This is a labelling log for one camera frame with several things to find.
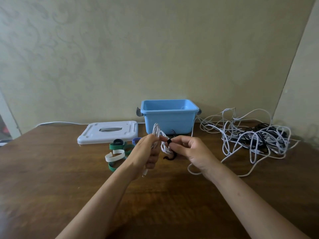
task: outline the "left hand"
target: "left hand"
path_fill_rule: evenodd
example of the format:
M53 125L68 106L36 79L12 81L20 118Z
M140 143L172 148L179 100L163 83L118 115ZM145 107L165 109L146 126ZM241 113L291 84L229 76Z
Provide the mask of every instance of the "left hand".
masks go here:
M163 136L158 138L153 134L142 137L127 157L127 161L130 161L137 170L142 170L144 166L147 169L154 169L159 158L161 141L166 140ZM154 142L157 142L157 145L152 148Z

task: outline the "forearm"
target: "forearm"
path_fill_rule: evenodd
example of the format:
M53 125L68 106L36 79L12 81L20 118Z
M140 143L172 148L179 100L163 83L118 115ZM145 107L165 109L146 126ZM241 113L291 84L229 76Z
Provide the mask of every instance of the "forearm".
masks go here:
M115 210L134 176L133 165L125 161L57 238L105 238Z
M204 175L216 185L252 239L309 238L224 165L214 164Z

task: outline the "right hand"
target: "right hand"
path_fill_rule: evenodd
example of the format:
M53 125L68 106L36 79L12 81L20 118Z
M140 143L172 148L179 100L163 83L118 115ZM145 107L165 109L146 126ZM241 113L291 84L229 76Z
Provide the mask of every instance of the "right hand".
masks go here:
M188 158L202 172L205 172L210 166L221 164L200 138L181 135L172 138L171 141L169 148Z

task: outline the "hand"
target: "hand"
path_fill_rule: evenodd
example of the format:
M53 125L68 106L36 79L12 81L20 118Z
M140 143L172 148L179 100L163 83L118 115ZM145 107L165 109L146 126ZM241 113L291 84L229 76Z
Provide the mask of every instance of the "hand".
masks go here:
M142 137L126 160L131 162L138 171L141 171L144 166L147 169L154 169L159 158L160 140L163 139L163 136L158 138L153 134ZM157 142L157 145L155 148L152 148L154 142Z
M205 172L212 165L221 164L200 138L177 136L172 138L171 141L169 148L188 158L202 172Z

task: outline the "plastic bin handle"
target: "plastic bin handle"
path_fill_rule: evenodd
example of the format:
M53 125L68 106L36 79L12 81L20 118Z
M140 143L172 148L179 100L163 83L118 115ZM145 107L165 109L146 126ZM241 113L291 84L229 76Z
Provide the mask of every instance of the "plastic bin handle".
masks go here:
M144 114L141 113L141 109L138 108L138 107L136 108L136 115L137 115L138 117L144 116Z

